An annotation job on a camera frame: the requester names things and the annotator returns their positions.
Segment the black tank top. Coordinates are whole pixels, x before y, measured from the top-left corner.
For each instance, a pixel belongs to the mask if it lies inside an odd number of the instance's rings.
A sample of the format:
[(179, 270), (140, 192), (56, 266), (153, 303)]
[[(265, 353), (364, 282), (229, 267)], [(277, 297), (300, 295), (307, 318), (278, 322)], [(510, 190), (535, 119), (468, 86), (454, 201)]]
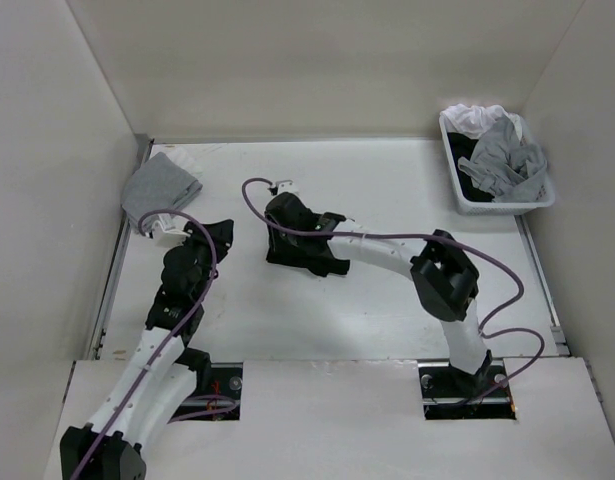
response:
[(271, 264), (304, 269), (319, 277), (330, 274), (345, 276), (350, 269), (349, 260), (334, 257), (325, 239), (270, 235), (266, 261)]

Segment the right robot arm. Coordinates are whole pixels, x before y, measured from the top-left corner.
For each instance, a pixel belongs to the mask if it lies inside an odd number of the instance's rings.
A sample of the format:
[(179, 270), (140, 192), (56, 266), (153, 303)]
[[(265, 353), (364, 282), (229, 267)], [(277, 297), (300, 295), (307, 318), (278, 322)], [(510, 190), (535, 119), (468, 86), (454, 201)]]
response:
[(453, 388), (465, 397), (485, 388), (491, 351), (478, 333), (479, 272), (460, 249), (428, 240), (418, 251), (410, 241), (371, 239), (355, 221), (315, 213), (289, 192), (276, 195), (264, 217), (270, 222), (269, 263), (326, 277), (346, 275), (357, 261), (412, 281), (423, 309), (441, 323)]

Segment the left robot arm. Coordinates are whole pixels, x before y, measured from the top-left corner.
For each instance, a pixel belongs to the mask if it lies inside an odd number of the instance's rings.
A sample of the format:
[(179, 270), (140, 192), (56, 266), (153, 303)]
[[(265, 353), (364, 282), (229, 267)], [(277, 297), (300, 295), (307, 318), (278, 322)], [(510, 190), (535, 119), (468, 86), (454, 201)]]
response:
[(163, 257), (161, 284), (120, 379), (85, 425), (60, 440), (63, 478), (145, 478), (146, 447), (184, 400), (208, 393), (210, 356), (189, 343), (233, 234), (231, 219), (185, 224), (182, 241)]

